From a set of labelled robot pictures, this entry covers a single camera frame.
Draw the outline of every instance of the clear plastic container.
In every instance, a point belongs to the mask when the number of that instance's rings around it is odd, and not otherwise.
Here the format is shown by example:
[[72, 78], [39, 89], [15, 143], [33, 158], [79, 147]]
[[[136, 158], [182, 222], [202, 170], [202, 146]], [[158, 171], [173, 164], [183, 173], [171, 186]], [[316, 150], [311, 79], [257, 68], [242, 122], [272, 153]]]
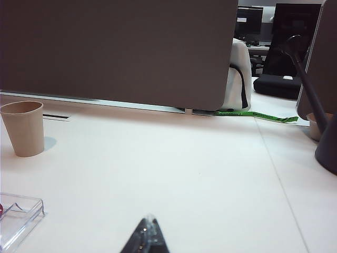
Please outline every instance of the clear plastic container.
[[0, 252], [13, 253], [44, 218], [42, 199], [0, 193]]

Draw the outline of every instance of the office chair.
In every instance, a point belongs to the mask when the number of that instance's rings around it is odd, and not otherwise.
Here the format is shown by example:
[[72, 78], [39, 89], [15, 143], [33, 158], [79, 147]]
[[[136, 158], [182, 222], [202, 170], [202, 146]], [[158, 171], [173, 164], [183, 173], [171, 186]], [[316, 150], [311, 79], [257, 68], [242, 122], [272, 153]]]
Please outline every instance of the office chair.
[[[262, 75], [254, 82], [255, 91], [297, 99], [301, 81], [291, 58], [282, 53], [281, 45], [293, 35], [301, 35], [299, 56], [305, 61], [320, 13], [320, 4], [277, 4], [273, 39], [265, 59]], [[292, 76], [292, 80], [283, 76]]]
[[257, 70], [263, 69], [264, 60], [261, 56], [250, 56], [251, 66], [252, 66], [252, 76], [258, 77], [256, 73]]

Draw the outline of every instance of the desk lamp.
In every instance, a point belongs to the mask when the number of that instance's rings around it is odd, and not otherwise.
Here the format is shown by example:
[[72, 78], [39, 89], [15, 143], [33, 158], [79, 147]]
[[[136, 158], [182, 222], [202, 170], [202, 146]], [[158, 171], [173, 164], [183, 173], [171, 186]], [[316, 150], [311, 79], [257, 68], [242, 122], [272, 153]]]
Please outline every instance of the desk lamp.
[[324, 113], [323, 106], [317, 96], [314, 86], [306, 74], [298, 54], [300, 48], [300, 35], [290, 37], [283, 45], [283, 53], [290, 56], [302, 80], [302, 85], [307, 93], [313, 114], [317, 120], [318, 128], [322, 134], [321, 140], [315, 151], [316, 160], [327, 170], [337, 175], [337, 113], [331, 121]]

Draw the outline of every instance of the desk divider panel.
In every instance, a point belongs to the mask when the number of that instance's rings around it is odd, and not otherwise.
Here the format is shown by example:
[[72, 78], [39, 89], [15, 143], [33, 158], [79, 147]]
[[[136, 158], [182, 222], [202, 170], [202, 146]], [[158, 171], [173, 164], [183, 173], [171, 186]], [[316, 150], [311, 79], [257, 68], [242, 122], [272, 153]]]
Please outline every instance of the desk divider panel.
[[3, 0], [1, 89], [217, 110], [237, 1]]

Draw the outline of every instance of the gray partition panel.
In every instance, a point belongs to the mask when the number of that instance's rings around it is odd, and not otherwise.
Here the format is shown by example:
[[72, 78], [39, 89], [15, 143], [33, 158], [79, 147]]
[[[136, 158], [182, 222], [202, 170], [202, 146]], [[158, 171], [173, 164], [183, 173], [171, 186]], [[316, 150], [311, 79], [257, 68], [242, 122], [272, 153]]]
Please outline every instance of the gray partition panel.
[[[307, 66], [308, 76], [315, 86], [325, 112], [329, 113], [337, 113], [337, 47], [334, 45], [337, 41], [336, 13], [337, 1], [327, 0], [321, 9]], [[297, 112], [303, 119], [312, 112], [303, 88], [298, 99]]]
[[3, 0], [1, 88], [216, 110], [236, 7], [236, 0]]

